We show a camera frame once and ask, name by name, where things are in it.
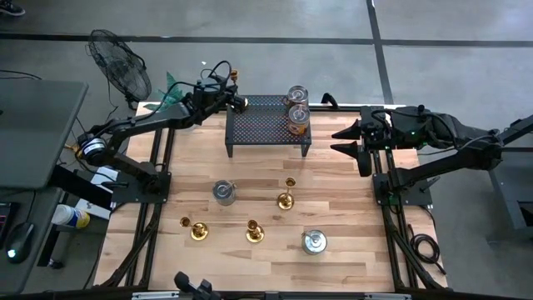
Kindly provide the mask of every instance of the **black mesh platform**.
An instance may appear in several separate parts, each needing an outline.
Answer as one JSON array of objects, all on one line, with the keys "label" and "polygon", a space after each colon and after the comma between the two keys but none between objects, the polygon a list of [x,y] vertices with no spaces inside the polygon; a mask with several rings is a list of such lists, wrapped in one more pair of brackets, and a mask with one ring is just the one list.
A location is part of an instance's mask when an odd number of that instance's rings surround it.
[{"label": "black mesh platform", "polygon": [[289,117],[282,95],[251,95],[243,113],[227,110],[226,147],[233,156],[233,145],[301,145],[305,157],[311,145],[311,125],[306,134],[296,136],[287,129]]}]

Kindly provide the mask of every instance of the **electric fan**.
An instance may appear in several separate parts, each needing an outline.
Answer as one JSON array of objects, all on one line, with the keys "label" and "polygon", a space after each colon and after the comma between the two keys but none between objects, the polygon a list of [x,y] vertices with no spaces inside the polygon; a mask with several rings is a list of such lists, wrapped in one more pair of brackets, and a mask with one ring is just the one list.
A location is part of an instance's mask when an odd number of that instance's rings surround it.
[{"label": "electric fan", "polygon": [[136,55],[116,34],[95,29],[89,37],[89,50],[95,63],[112,85],[126,97],[127,105],[139,103],[152,92],[144,59]]}]

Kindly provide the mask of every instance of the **concrete floor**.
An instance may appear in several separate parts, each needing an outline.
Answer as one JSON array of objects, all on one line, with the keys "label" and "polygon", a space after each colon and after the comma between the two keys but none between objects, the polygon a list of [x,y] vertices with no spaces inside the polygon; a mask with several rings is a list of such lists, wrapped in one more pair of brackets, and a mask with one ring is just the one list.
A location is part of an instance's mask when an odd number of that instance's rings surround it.
[{"label": "concrete floor", "polygon": [[[183,37],[372,38],[365,0],[18,0],[22,18],[0,17],[0,31],[87,34],[106,28],[124,35]],[[381,37],[430,40],[532,41],[533,2],[527,0],[374,0]],[[107,82],[84,42],[0,40],[0,68],[46,79],[87,82],[79,114],[85,126],[111,109]],[[147,62],[154,90],[165,72],[197,78],[203,67],[228,59],[239,69],[241,93],[283,93],[308,87],[341,103],[384,103],[372,45],[149,43],[129,46]],[[533,112],[533,49],[384,47],[394,102],[425,104],[480,128],[504,128]],[[116,117],[130,113],[112,87]],[[76,134],[80,129],[75,127]],[[524,143],[533,142],[525,137]],[[436,157],[421,157],[421,162]],[[71,162],[65,153],[63,160]],[[489,246],[501,210],[486,172],[447,174],[431,188],[448,283],[456,291],[533,298],[533,244]],[[63,270],[36,268],[26,292],[81,288],[105,232],[64,238]]]}]

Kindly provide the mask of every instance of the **silver can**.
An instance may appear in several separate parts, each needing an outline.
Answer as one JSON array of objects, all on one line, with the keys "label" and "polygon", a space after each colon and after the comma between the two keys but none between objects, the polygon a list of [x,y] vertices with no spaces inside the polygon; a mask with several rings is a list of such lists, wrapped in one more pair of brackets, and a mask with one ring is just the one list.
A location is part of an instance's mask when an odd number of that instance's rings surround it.
[{"label": "silver can", "polygon": [[288,117],[287,128],[292,134],[302,135],[306,133],[311,118],[309,107],[301,104],[295,105],[289,109]]},{"label": "silver can", "polygon": [[283,98],[283,102],[289,108],[297,104],[309,105],[309,92],[303,86],[294,86],[289,88],[289,92]]},{"label": "silver can", "polygon": [[301,235],[301,247],[310,255],[324,252],[327,246],[326,235],[320,230],[310,230]]},{"label": "silver can", "polygon": [[213,187],[213,197],[217,200],[218,204],[223,206],[231,205],[235,202],[236,185],[233,182],[227,180],[220,180],[215,182]]}]

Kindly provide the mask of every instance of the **wooden tabletop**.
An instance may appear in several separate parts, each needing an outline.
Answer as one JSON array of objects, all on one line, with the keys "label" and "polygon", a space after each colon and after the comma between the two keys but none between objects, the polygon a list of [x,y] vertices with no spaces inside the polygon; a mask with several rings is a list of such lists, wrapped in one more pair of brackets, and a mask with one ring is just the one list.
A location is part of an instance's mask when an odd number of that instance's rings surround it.
[{"label": "wooden tabletop", "polygon": [[[137,110],[144,113],[145,108]],[[359,176],[354,159],[330,149],[333,143],[349,142],[333,140],[331,135],[358,117],[353,112],[313,113],[312,145],[306,158],[299,146],[235,146],[233,158],[228,158],[223,112],[194,130],[177,131],[171,195],[163,207],[150,289],[177,289],[173,278],[183,271],[192,283],[205,278],[220,291],[392,291],[383,218],[371,179]],[[152,140],[153,133],[131,138],[127,155],[148,161]],[[395,151],[395,162],[398,167],[416,166],[416,151]],[[282,211],[276,196],[284,192],[287,177],[296,179],[295,205]],[[212,197],[213,184],[222,179],[237,184],[237,200],[229,207]],[[127,204],[112,215],[95,284],[108,279],[130,250],[138,209],[138,204]],[[207,238],[193,240],[191,229],[180,227],[182,217],[205,222],[210,228]],[[246,239],[250,219],[265,230],[260,243]],[[407,207],[406,220],[416,233],[436,238],[425,211]],[[301,234],[309,229],[326,234],[324,253],[310,256],[301,249]],[[398,257],[407,283],[405,259]],[[144,253],[140,258],[138,270]],[[424,266],[446,285],[434,265]]]}]

